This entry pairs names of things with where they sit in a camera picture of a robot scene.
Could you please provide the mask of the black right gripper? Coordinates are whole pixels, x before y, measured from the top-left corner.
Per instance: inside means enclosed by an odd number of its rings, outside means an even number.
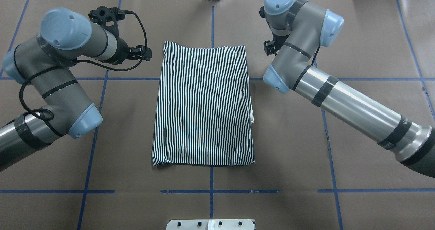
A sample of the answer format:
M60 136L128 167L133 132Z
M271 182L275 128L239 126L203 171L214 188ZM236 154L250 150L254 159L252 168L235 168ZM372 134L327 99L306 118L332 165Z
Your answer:
M284 42L287 40L288 36L290 35L291 31L289 29L275 29L270 28L273 40L267 40L263 42L264 51L267 56L270 55L277 55L277 52L281 49Z

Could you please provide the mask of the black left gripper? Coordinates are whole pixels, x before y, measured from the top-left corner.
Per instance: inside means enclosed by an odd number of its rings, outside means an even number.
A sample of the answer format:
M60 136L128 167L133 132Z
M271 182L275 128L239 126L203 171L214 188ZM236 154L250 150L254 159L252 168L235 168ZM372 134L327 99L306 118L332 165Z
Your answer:
M127 59L143 61L150 61L152 59L152 50L145 45L129 47L127 43L119 37L116 38L116 42L117 48L114 55L110 58L110 64L122 64Z

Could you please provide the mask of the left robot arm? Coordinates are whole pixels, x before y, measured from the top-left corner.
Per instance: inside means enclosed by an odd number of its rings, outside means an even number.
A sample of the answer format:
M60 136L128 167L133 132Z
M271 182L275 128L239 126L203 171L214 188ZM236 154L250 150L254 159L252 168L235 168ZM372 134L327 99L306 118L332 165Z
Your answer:
M19 83L25 112L1 128L1 170L70 135L79 138L101 125L103 118L70 67L108 65L125 60L149 61L148 44L130 47L119 37L118 21L138 15L100 6L88 17L58 7L49 10L40 31L2 59L2 69Z

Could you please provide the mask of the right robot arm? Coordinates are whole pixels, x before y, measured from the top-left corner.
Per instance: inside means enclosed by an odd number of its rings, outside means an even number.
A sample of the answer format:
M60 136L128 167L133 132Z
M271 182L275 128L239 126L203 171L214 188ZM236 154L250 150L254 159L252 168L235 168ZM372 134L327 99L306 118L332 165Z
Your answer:
M309 0L263 0L259 15L273 37L263 43L266 55L274 56L266 84L301 95L392 152L401 165L434 178L434 126L415 123L314 65L320 48L342 31L342 16Z

